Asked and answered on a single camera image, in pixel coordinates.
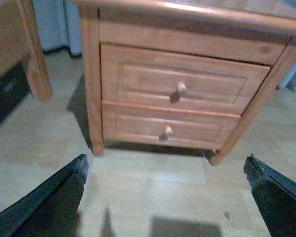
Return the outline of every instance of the wooden nightstand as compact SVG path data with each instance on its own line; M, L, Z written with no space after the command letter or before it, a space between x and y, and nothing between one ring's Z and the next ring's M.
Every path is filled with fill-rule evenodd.
M275 0L74 0L93 152L103 139L236 144L296 59L296 9Z

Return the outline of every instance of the wooden knob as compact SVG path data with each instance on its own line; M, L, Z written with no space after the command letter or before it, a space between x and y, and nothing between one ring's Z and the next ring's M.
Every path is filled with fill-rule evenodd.
M176 94L184 95L187 92L187 86L184 83L180 82L176 88Z
M173 131L171 129L170 126L166 126L166 129L164 130L164 132L159 136L159 139L161 141L163 140L167 140L168 137L172 136L173 135Z
M170 126L166 126L166 129L164 130L164 135L166 137L170 137L173 135L173 131Z

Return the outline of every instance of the nightstand leg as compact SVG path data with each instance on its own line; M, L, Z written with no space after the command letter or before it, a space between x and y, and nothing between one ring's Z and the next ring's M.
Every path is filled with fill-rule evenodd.
M104 150L104 145L102 143L92 144L92 152L95 156L102 156Z
M209 164L211 164L212 166L217 166L220 164L224 156L224 154L220 154L219 151L216 151L216 153L213 154L212 157L208 158L207 160Z
M92 152L103 154L99 14L97 8L79 7L82 37L84 83Z

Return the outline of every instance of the drawer panel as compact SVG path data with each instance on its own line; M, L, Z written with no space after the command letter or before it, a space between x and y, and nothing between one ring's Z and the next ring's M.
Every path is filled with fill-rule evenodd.
M198 56L101 45L107 100L242 114L270 68ZM178 85L186 86L183 95Z
M102 113L105 139L210 149L219 149L239 121L236 117L170 112L106 100ZM168 126L173 134L165 139Z
M100 42L274 65L287 36L100 9Z

